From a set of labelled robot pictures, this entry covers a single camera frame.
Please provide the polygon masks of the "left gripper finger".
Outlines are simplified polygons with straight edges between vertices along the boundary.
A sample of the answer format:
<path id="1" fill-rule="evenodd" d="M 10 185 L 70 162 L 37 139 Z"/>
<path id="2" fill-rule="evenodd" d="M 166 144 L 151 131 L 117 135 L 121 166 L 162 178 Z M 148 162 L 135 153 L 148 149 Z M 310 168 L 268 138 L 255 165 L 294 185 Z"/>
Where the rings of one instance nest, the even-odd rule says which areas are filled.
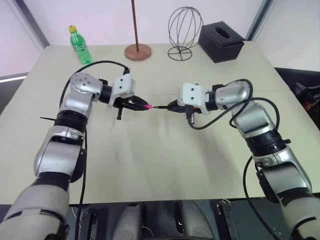
<path id="1" fill-rule="evenodd" d="M 145 101 L 144 99 L 142 99 L 141 97 L 138 97 L 136 95 L 131 97 L 131 102 L 137 106 L 148 106 L 149 105 L 149 103 L 147 101 Z"/>
<path id="2" fill-rule="evenodd" d="M 146 111 L 148 109 L 148 103 L 147 102 L 125 102 L 124 108 L 133 110 L 133 111 Z"/>

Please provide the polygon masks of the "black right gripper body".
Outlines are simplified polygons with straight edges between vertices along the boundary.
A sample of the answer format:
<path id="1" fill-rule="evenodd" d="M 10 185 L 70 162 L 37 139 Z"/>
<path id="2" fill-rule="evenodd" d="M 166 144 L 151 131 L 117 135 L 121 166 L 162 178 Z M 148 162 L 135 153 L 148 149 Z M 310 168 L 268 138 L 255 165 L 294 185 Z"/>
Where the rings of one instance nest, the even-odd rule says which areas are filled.
<path id="1" fill-rule="evenodd" d="M 174 112 L 176 112 L 176 113 L 185 113 L 186 112 L 186 107 L 179 105 L 177 99 L 174 101 L 174 103 L 175 103 Z M 192 110 L 193 110 L 193 113 L 200 114 L 200 109 L 199 108 L 192 107 Z"/>

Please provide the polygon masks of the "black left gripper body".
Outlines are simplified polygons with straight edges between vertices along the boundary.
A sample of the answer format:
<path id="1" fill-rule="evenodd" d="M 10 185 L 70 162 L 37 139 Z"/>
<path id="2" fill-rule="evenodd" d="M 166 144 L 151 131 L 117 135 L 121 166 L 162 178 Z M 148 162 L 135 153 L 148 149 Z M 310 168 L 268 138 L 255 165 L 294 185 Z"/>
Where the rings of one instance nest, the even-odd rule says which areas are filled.
<path id="1" fill-rule="evenodd" d="M 136 105 L 134 103 L 135 98 L 136 98 L 135 96 L 131 96 L 127 98 L 118 97 L 115 99 L 113 107 L 118 109 L 117 117 L 116 117 L 117 120 L 122 119 L 123 108 L 133 110 L 133 111 L 137 110 Z"/>

